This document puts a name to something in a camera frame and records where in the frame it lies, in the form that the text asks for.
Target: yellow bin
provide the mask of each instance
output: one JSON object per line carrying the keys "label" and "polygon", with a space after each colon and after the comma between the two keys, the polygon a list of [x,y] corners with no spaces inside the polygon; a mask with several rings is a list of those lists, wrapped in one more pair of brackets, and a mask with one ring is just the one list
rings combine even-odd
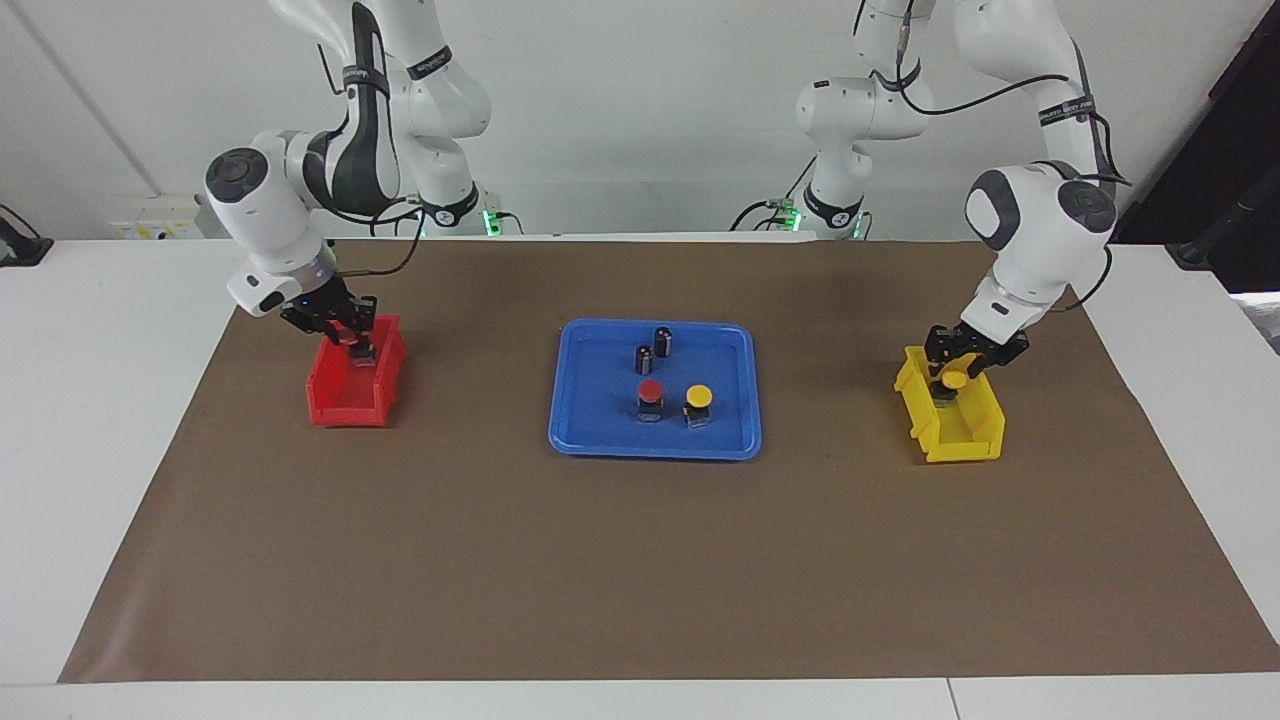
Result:
{"label": "yellow bin", "polygon": [[929,361],[920,346],[906,348],[906,364],[893,389],[911,415],[911,437],[929,462],[996,460],[1005,445],[1005,411],[987,374],[959,392],[950,407],[937,407],[929,393]]}

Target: yellow button cap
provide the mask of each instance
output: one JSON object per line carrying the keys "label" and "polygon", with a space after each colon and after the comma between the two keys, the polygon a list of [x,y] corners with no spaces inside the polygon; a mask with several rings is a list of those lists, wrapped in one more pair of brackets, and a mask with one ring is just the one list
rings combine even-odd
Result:
{"label": "yellow button cap", "polygon": [[694,386],[685,393],[685,401],[689,402],[691,407],[696,407],[698,410],[710,407],[713,397],[712,388],[707,386]]}

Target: green light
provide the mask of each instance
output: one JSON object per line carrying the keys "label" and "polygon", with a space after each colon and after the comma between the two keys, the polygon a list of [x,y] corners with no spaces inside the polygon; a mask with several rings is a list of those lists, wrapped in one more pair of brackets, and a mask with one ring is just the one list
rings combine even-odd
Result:
{"label": "green light", "polygon": [[489,237],[498,237],[502,234],[502,218],[497,213],[484,211],[484,224],[485,229],[489,232]]}

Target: red button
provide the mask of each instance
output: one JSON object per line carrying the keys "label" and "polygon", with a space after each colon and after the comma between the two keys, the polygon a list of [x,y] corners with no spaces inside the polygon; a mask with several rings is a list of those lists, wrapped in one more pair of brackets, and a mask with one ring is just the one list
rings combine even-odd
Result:
{"label": "red button", "polygon": [[658,380],[644,380],[636,389],[636,395],[640,396],[640,400],[650,405],[662,400],[662,383]]}

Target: white wall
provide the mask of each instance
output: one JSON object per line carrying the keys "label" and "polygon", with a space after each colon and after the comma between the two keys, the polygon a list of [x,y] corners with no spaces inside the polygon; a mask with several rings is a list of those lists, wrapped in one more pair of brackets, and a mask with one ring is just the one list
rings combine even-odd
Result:
{"label": "white wall", "polygon": [[[1121,169],[1152,179],[1271,0],[1059,0]],[[55,236],[106,234],[146,184],[14,22],[15,4],[166,193],[200,188],[221,150],[264,128],[328,128],[312,41],[262,0],[0,0],[0,197]],[[865,74],[856,0],[438,0],[457,56],[489,90],[476,176],[531,232],[723,229],[783,192],[812,154],[795,96]],[[998,85],[959,60],[950,3],[927,38],[940,102]],[[983,169],[1043,152],[1019,94],[872,143],[879,237],[968,237]]]}

